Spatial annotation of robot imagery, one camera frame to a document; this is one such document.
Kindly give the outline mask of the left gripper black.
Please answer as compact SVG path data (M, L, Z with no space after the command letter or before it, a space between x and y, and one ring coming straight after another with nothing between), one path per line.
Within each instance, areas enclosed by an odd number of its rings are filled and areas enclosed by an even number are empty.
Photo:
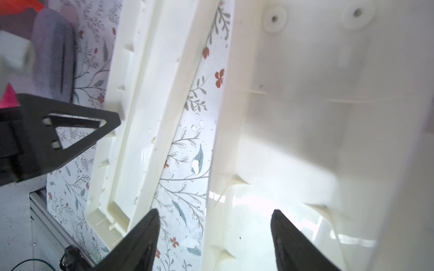
M1 186L65 166L121 124L116 112L18 94L20 107L1 108ZM57 128L92 132L63 147Z

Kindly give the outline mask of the cream dispenser lid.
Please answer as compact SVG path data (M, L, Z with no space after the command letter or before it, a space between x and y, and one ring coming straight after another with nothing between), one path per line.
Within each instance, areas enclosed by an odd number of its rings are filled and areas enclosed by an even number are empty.
M112 250L148 213L218 1L124 1L96 145L87 223Z

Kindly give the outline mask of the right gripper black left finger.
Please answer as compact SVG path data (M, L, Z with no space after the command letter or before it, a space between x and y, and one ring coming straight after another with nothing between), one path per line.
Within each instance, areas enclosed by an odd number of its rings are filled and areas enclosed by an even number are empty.
M151 209L94 271L151 271L156 257L160 218Z

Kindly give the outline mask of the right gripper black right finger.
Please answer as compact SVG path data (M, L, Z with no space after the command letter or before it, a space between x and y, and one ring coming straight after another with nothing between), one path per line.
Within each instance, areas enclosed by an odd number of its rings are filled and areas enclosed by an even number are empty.
M339 270L280 210L273 211L271 233L278 271Z

